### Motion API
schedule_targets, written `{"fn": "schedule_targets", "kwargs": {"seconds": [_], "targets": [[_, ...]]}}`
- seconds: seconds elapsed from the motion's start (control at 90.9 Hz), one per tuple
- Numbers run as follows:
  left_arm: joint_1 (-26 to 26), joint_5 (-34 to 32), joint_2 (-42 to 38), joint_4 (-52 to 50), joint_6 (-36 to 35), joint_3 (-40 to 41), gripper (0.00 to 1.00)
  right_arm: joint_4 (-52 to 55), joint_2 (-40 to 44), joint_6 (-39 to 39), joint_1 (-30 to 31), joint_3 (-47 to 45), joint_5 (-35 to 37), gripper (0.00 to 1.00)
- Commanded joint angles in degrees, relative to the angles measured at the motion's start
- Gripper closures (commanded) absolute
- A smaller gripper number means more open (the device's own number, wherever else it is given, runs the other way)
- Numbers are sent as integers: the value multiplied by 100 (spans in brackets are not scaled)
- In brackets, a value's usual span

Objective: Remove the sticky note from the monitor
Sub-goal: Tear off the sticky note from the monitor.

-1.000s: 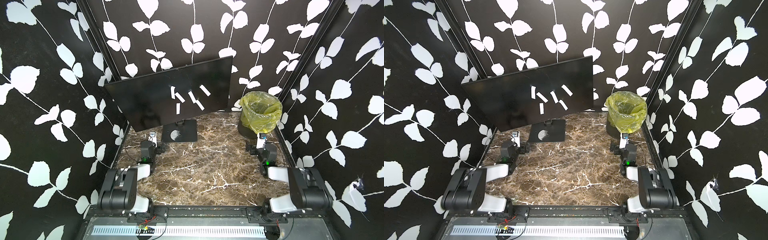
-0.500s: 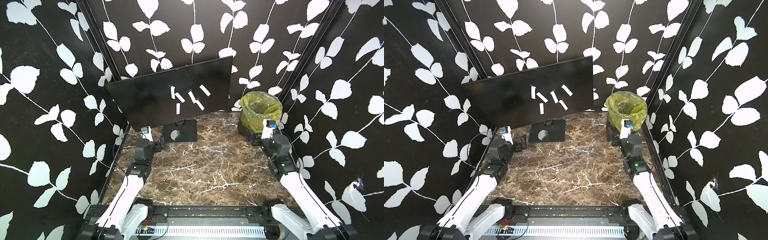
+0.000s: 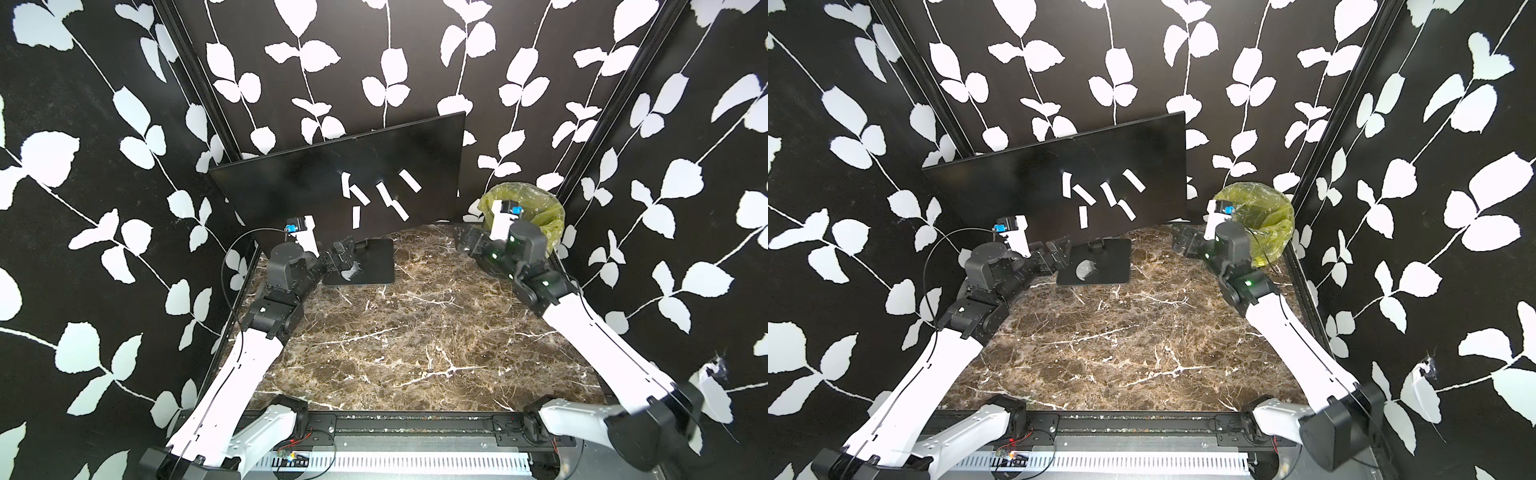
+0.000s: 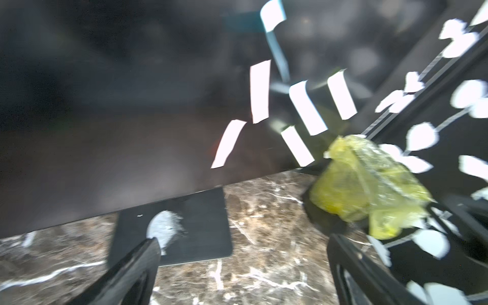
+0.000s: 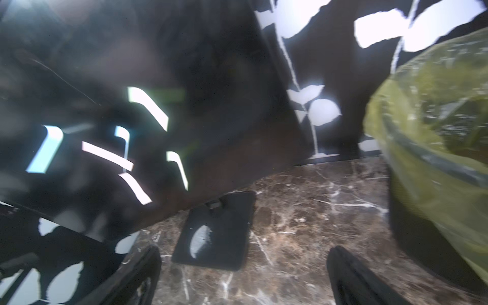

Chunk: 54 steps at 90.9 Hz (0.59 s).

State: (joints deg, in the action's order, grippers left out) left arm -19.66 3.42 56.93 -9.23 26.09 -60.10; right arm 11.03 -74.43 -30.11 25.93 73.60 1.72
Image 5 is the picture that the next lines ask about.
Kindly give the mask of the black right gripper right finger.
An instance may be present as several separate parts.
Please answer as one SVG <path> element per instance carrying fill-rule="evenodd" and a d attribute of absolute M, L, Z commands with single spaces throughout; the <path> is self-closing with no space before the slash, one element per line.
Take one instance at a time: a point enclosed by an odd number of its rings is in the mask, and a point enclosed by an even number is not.
<path fill-rule="evenodd" d="M 336 304 L 409 304 L 342 246 L 330 249 L 327 272 Z"/>

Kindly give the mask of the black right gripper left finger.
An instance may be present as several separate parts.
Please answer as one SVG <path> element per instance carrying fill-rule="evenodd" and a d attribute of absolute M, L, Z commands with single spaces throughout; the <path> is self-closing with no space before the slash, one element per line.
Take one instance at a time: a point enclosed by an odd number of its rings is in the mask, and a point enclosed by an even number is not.
<path fill-rule="evenodd" d="M 160 279 L 159 248 L 149 245 L 78 304 L 151 304 Z"/>

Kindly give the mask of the pale green sticky note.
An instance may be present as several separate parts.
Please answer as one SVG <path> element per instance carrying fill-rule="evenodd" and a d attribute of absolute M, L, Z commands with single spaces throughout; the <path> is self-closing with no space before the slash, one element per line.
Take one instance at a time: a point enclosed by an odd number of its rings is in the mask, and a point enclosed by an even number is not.
<path fill-rule="evenodd" d="M 158 122 L 165 132 L 168 131 L 169 117 L 155 103 L 155 101 L 142 89 L 130 86 L 127 88 L 128 101 L 142 105 L 150 115 Z"/>

